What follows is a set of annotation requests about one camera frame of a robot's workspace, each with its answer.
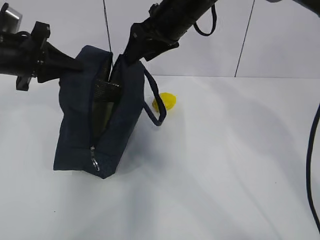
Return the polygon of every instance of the bag strap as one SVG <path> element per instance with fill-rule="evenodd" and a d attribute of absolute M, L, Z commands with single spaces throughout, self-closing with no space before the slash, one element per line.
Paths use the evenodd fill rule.
<path fill-rule="evenodd" d="M 142 106 L 143 106 L 146 114 L 148 114 L 149 118 L 154 123 L 154 125 L 159 127 L 162 125 L 162 123 L 164 122 L 164 120 L 167 116 L 167 110 L 166 110 L 164 102 L 162 101 L 162 99 L 159 95 L 159 89 L 158 89 L 157 83 L 146 68 L 144 68 L 144 75 L 146 76 L 146 78 L 149 81 L 149 84 L 150 84 L 151 90 L 153 92 L 155 101 L 158 104 L 158 108 L 159 108 L 159 112 L 160 112 L 159 119 L 156 118 L 156 116 L 151 111 L 150 107 L 148 106 L 148 104 L 145 101 L 143 101 Z"/>
<path fill-rule="evenodd" d="M 200 28 L 198 27 L 198 24 L 195 23 L 193 26 L 194 26 L 194 29 L 198 32 L 198 34 L 202 35 L 202 36 L 205 36 L 205 37 L 209 37 L 211 36 L 214 31 L 216 30 L 216 26 L 217 26 L 217 12 L 216 12 L 216 6 L 213 5 L 211 7 L 211 13 L 212 13 L 212 30 L 210 33 L 204 33 L 203 31 L 200 30 Z"/>

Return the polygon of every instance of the white wall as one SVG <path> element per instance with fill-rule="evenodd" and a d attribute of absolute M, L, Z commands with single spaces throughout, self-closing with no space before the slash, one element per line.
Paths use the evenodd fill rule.
<path fill-rule="evenodd" d="M 50 24 L 49 42 L 60 51 L 77 56 L 84 45 L 107 49 L 104 10 L 101 1 L 8 0 L 23 14 L 21 31 L 31 32 L 36 21 Z"/>
<path fill-rule="evenodd" d="M 117 56 L 126 48 L 130 27 L 148 17 L 156 0 L 107 0 L 111 44 Z M 199 35 L 193 28 L 180 40 L 180 48 L 167 52 L 147 64 L 154 75 L 234 76 L 244 40 L 253 0 L 221 0 L 216 4 L 216 32 L 211 37 Z M 209 32 L 212 25 L 208 11 L 199 21 Z"/>
<path fill-rule="evenodd" d="M 320 18 L 292 0 L 256 0 L 239 77 L 320 78 Z"/>

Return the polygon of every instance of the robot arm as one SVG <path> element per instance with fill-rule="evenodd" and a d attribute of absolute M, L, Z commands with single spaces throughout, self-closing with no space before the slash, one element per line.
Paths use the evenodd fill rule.
<path fill-rule="evenodd" d="M 218 0 L 163 0 L 149 10 L 150 17 L 134 23 L 124 56 L 128 64 L 147 61 L 179 47 L 179 39 L 192 26 L 201 33 L 196 22 L 210 8 L 213 30 L 217 20 Z M 294 0 L 320 16 L 319 0 Z M 0 11 L 0 74 L 18 76 L 16 89 L 27 91 L 31 78 L 39 83 L 57 79 L 65 72 L 81 71 L 82 64 L 57 50 L 47 39 L 50 25 L 36 22 L 33 31 L 18 32 L 22 15 L 5 3 Z"/>

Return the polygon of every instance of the yellow object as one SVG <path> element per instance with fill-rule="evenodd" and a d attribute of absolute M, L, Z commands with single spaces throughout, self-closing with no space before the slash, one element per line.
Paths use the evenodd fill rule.
<path fill-rule="evenodd" d="M 160 97 L 164 103 L 165 109 L 167 109 L 167 110 L 172 109 L 177 103 L 176 96 L 171 93 L 167 93 L 167 92 L 161 93 Z M 153 100 L 152 106 L 154 107 L 154 109 L 158 113 L 159 107 L 158 107 L 156 99 Z"/>

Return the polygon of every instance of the white table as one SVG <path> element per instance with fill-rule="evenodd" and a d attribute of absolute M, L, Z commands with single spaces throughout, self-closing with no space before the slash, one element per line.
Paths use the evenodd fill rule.
<path fill-rule="evenodd" d="M 25 93 L 0 79 L 1 239 L 319 238 L 305 190 L 318 79 L 156 76 L 177 105 L 160 128 L 141 115 L 106 180 L 52 171 L 57 81 Z M 318 209 L 319 149 L 317 140 Z"/>

